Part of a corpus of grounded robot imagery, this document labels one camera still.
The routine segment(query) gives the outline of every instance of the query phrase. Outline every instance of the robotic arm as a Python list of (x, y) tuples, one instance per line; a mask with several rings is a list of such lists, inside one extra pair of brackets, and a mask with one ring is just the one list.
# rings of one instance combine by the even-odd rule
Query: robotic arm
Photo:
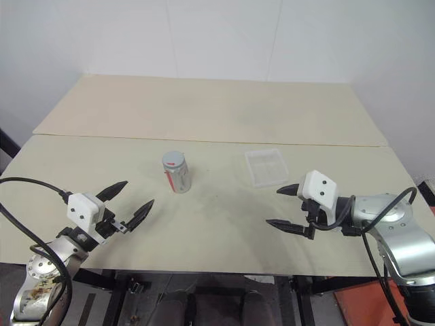
[[(89, 252), (95, 247), (106, 243), (115, 232), (132, 232), (150, 212), (154, 200), (138, 209), (128, 223), (115, 219), (115, 214), (105, 207), (104, 202), (115, 197), (126, 184), (127, 181), (116, 183), (96, 196), (89, 193), (59, 192), (68, 205), (68, 218), (77, 224), (77, 227), (63, 229), (48, 246), (63, 262), (69, 277), (74, 277), (80, 265), (88, 258)], [(3, 206), (1, 208), (1, 212), (8, 217), (10, 213)], [(52, 256), (50, 258), (46, 250), (36, 247), (31, 247), (35, 254), (27, 262), (26, 279), (14, 301), (10, 319), (10, 325), (13, 326), (60, 325), (68, 309), (67, 302), (71, 298), (68, 292), (71, 289), (66, 289), (60, 294), (62, 282), (65, 282), (59, 280), (62, 276), (60, 270), (56, 268)], [(50, 314), (45, 318), (44, 314), (47, 311)]]
[[(409, 323), (435, 325), (435, 242), (413, 218), (411, 203), (415, 188), (399, 196), (339, 197), (336, 183), (314, 170), (299, 184), (282, 187), (277, 192), (302, 200), (309, 225), (277, 219), (268, 220), (269, 224), (311, 240), (316, 230), (341, 227), (344, 236), (363, 236), (367, 246), (365, 233), (369, 233), (377, 240), (379, 254), (404, 296)], [(409, 192), (412, 195), (407, 201), (403, 198)]]

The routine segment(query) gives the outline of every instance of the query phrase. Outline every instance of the clear plastic tray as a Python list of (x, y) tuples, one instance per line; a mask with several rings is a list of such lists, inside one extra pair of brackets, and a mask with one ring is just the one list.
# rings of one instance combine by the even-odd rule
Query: clear plastic tray
[(288, 181), (288, 169), (278, 149), (247, 151), (245, 158), (254, 187), (281, 185)]

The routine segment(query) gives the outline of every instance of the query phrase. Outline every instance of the can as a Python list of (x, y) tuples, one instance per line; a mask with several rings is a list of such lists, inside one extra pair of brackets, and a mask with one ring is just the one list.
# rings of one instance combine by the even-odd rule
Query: can
[(192, 182), (184, 154), (179, 151), (169, 151), (163, 155), (162, 163), (172, 190), (177, 194), (188, 191)]

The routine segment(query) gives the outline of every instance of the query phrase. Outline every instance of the wooden board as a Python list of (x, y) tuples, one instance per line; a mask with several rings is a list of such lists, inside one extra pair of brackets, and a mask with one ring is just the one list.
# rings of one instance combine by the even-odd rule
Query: wooden board
[[(305, 223), (297, 198), (276, 194), (280, 186), (253, 188), (244, 153), (277, 148), (289, 183), (317, 169), (338, 183), (343, 196), (400, 193), (413, 184), (388, 147), (259, 145), (36, 135), (8, 166), (4, 177), (47, 181), (72, 192), (96, 194), (116, 181), (129, 184), (111, 202), (128, 220), (156, 199), (150, 216), (131, 234), (116, 234), (96, 248), (87, 268), (248, 274), (373, 275), (361, 238), (317, 232), (315, 240), (286, 234), (265, 219)], [(192, 189), (174, 194), (161, 157), (185, 153)], [(54, 192), (33, 184), (4, 183), (0, 201), (45, 241), (72, 223)], [(435, 236), (434, 216), (420, 195), (415, 218)], [(23, 263), (31, 241), (0, 219), (0, 261)]]
[(350, 86), (85, 75), (35, 134), (382, 146)]

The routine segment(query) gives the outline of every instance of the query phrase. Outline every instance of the silver can lid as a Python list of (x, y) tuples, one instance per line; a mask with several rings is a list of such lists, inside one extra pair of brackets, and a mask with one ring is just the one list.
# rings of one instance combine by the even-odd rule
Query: silver can lid
[(163, 155), (162, 162), (166, 168), (178, 168), (184, 163), (184, 154), (179, 151), (169, 151)]

